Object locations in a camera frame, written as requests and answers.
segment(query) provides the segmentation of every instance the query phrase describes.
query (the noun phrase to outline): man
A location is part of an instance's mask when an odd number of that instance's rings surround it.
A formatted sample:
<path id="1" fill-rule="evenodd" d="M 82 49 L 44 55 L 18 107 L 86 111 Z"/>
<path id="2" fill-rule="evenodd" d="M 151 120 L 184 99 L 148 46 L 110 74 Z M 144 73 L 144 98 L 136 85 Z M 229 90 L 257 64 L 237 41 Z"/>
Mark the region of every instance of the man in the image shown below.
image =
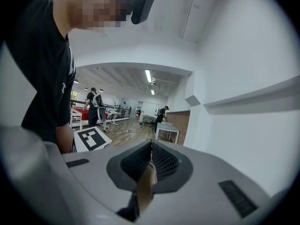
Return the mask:
<path id="1" fill-rule="evenodd" d="M 97 95 L 96 93 L 96 88 L 91 88 L 90 92 L 88 93 L 86 97 L 86 103 L 83 107 L 83 110 L 86 110 L 86 107 L 90 105 L 89 109 L 89 128 L 94 127 L 97 125 L 98 121 L 98 113 L 97 113 L 97 108 L 93 105 L 93 99 L 94 96 Z"/>
<path id="2" fill-rule="evenodd" d="M 31 0 L 24 5 L 5 41 L 11 56 L 36 90 L 22 127 L 61 153 L 71 151 L 70 97 L 75 65 L 68 33 L 124 21 L 127 0 Z"/>
<path id="3" fill-rule="evenodd" d="M 156 129 L 158 127 L 158 122 L 162 122 L 163 121 L 163 118 L 165 119 L 166 122 L 168 122 L 166 116 L 165 116 L 165 112 L 169 110 L 169 107 L 168 106 L 165 106 L 163 108 L 160 109 L 159 111 L 159 115 L 157 116 L 156 118 L 156 121 L 155 121 L 155 130 L 154 130 L 154 133 L 156 134 Z"/>
<path id="4" fill-rule="evenodd" d="M 122 109 L 122 112 L 121 112 L 121 117 L 124 118 L 124 115 L 125 115 L 125 113 L 126 113 L 126 110 L 125 110 L 125 109 L 128 108 L 126 102 L 124 102 L 122 108 L 123 108 L 123 109 Z"/>

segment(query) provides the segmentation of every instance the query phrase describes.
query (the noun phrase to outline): black pants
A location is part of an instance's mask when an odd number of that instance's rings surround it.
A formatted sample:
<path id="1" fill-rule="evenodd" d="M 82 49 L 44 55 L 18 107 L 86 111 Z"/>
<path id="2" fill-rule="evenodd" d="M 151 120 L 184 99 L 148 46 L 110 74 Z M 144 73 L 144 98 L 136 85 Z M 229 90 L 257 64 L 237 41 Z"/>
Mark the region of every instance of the black pants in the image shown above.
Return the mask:
<path id="1" fill-rule="evenodd" d="M 160 118 L 160 117 L 156 118 L 156 121 L 155 121 L 155 130 L 154 130 L 155 133 L 156 133 L 156 128 L 158 127 L 158 122 L 162 122 L 162 121 L 163 121 L 162 118 Z"/>
<path id="2" fill-rule="evenodd" d="M 97 109 L 90 109 L 89 110 L 89 128 L 95 127 L 98 121 L 98 113 Z"/>

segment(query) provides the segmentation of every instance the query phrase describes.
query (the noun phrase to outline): window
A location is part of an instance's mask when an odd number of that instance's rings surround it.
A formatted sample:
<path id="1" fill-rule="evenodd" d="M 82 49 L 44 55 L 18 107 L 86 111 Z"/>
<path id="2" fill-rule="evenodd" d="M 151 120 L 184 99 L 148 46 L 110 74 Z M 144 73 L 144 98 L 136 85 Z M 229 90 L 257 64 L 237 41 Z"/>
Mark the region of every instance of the window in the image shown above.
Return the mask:
<path id="1" fill-rule="evenodd" d="M 79 91 L 72 90 L 71 100 L 77 100 L 79 95 Z"/>

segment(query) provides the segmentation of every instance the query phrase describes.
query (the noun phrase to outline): black t-shirt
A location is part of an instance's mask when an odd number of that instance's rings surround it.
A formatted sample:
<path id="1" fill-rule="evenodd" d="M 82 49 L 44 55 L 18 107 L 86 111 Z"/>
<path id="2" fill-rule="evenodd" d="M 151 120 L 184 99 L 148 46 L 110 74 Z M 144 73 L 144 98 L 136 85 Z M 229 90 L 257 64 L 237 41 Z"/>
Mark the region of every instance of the black t-shirt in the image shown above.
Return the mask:
<path id="1" fill-rule="evenodd" d="M 160 109 L 160 114 L 157 116 L 157 119 L 163 120 L 164 114 L 165 114 L 165 109 L 164 109 L 164 108 L 161 108 L 161 109 Z"/>
<path id="2" fill-rule="evenodd" d="M 95 106 L 93 105 L 93 99 L 94 99 L 94 93 L 92 92 L 89 92 L 86 99 L 89 99 L 90 100 L 90 110 L 94 110 L 96 109 Z"/>
<path id="3" fill-rule="evenodd" d="M 18 67 L 37 91 L 22 127 L 34 131 L 44 141 L 55 143 L 56 128 L 70 121 L 75 65 L 68 37 L 61 35 L 54 21 L 53 0 L 31 0 L 6 43 Z"/>

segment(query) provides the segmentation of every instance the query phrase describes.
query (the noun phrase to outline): black vent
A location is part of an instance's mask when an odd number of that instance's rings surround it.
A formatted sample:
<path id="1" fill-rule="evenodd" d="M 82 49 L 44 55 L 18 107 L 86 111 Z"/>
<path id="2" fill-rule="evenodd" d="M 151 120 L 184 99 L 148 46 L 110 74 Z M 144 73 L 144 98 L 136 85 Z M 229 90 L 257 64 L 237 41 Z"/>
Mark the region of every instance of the black vent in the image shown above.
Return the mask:
<path id="1" fill-rule="evenodd" d="M 128 155 L 121 161 L 122 170 L 138 182 L 151 160 L 151 143 Z"/>
<path id="2" fill-rule="evenodd" d="M 67 167 L 76 167 L 85 163 L 89 163 L 90 161 L 87 160 L 86 158 L 83 159 L 79 159 L 79 160 L 75 160 L 75 161 L 71 161 L 71 162 L 67 162 Z"/>
<path id="3" fill-rule="evenodd" d="M 179 161 L 174 155 L 157 145 L 153 145 L 152 150 L 158 181 L 166 179 L 177 171 Z"/>
<path id="4" fill-rule="evenodd" d="M 219 186 L 242 218 L 248 216 L 257 209 L 232 180 L 220 182 Z"/>

